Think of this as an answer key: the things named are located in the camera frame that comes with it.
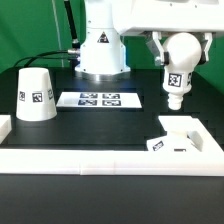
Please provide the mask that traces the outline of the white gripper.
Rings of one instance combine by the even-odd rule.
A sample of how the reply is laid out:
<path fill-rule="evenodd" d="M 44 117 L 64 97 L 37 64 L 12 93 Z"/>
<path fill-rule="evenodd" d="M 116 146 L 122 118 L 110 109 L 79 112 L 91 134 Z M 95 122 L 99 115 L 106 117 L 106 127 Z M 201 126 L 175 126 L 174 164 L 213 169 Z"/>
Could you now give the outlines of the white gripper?
<path fill-rule="evenodd" d="M 213 41 L 211 33 L 224 32 L 224 0 L 113 0 L 113 24 L 120 35 L 153 32 L 156 65 L 168 63 L 160 32 L 204 33 L 200 63 L 205 64 Z"/>

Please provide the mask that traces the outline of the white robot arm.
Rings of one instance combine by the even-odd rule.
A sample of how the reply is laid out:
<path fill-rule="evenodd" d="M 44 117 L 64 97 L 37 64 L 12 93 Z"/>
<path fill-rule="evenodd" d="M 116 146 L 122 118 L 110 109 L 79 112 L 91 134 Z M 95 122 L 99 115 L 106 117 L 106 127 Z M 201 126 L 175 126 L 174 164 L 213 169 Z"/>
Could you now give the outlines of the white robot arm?
<path fill-rule="evenodd" d="M 199 45 L 199 62 L 209 60 L 212 40 L 224 34 L 224 0 L 84 0 L 86 39 L 76 70 L 97 80 L 128 72 L 122 36 L 144 36 L 158 65 L 171 52 L 161 39 L 187 33 Z"/>

